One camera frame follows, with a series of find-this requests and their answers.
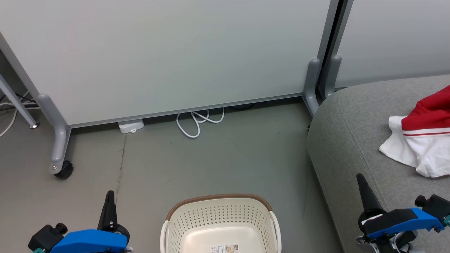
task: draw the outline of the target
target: white fabric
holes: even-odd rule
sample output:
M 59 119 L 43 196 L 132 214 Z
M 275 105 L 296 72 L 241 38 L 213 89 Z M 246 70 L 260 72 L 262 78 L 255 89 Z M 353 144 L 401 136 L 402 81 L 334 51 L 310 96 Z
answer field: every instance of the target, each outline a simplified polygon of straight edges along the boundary
M 415 167 L 422 176 L 449 175 L 450 136 L 404 136 L 401 120 L 405 117 L 389 117 L 392 135 L 380 146 L 380 151 L 389 158 Z

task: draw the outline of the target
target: white plastic basket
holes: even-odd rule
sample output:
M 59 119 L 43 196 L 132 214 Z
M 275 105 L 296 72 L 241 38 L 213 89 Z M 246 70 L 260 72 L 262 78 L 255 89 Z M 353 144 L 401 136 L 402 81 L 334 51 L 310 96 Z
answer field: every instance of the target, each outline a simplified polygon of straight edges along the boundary
M 251 194 L 220 194 L 178 203 L 161 229 L 161 253 L 280 253 L 270 205 Z

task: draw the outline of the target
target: brown basket rim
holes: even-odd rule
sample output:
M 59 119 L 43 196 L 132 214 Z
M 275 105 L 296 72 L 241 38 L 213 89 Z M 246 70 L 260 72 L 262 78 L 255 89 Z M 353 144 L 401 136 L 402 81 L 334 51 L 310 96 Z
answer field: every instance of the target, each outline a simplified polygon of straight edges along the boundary
M 232 193 L 232 194 L 216 194 L 216 195 L 208 195 L 208 196 L 202 196 L 202 197 L 196 197 L 192 199 L 186 199 L 178 204 L 176 204 L 172 209 L 169 211 L 169 214 L 166 217 L 166 221 L 169 221 L 172 217 L 173 213 L 182 205 L 204 201 L 204 200 L 211 200 L 211 199 L 229 199 L 229 198 L 247 198 L 247 199 L 255 199 L 261 202 L 269 212 L 272 211 L 272 207 L 269 205 L 269 203 L 263 199 L 262 197 L 254 194 L 244 194 L 244 193 Z

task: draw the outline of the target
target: couch seam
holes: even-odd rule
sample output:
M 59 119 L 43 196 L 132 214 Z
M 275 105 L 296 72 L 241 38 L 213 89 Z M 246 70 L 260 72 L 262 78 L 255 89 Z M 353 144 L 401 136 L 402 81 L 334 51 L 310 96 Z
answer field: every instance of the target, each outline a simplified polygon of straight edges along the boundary
M 353 142 L 355 143 L 355 145 L 356 145 L 356 147 L 357 147 L 357 149 L 358 149 L 358 153 L 359 153 L 360 158 L 364 161 L 364 164 L 365 164 L 367 170 L 368 170 L 369 173 L 370 173 L 370 176 L 371 176 L 371 178 L 372 178 L 372 181 L 373 181 L 374 184 L 375 184 L 376 191 L 377 191 L 378 194 L 381 196 L 381 201 L 382 201 L 382 204 L 384 205 L 384 208 L 387 208 L 386 200 L 385 200 L 383 194 L 381 193 L 380 188 L 379 188 L 379 186 L 378 186 L 378 184 L 377 184 L 377 182 L 376 182 L 376 180 L 375 180 L 375 176 L 374 176 L 374 174 L 372 173 L 372 169 L 368 166 L 368 162 L 367 162 L 365 156 L 362 154 L 361 147 L 360 147 L 359 143 L 356 141 L 356 138 L 355 138 L 353 132 L 351 131 L 350 127 L 348 126 L 347 119 L 344 117 L 344 115 L 343 115 L 343 113 L 342 113 L 341 106 L 340 106 L 340 104 L 339 104 L 339 98 L 340 98 L 340 96 L 339 96 L 338 93 L 336 93 L 335 96 L 337 96 L 337 98 L 336 98 L 337 110 L 338 110 L 339 114 L 341 115 L 342 119 L 344 120 L 346 129 L 347 129 L 347 131 L 349 132 L 351 138 L 353 139 Z

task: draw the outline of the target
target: gray floor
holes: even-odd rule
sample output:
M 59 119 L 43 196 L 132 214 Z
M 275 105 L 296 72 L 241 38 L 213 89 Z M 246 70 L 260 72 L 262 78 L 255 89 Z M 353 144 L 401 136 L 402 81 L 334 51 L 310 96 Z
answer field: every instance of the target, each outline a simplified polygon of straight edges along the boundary
M 53 129 L 41 121 L 28 129 L 18 115 L 0 138 L 0 245 L 28 252 L 30 237 L 45 224 L 69 231 L 96 228 L 104 196 L 114 190 L 119 223 L 136 252 L 159 252 L 159 233 L 170 208 L 202 195 L 251 193 L 273 207 L 283 252 L 341 252 L 306 153 L 311 117 L 299 99 L 228 111 L 219 124 L 201 124 L 189 139 L 174 117 L 146 120 L 135 134 L 116 125 L 75 129 L 66 158 L 73 175 L 60 181 L 47 173 Z M 0 113 L 0 130 L 12 113 Z M 194 122 L 181 121 L 191 133 Z

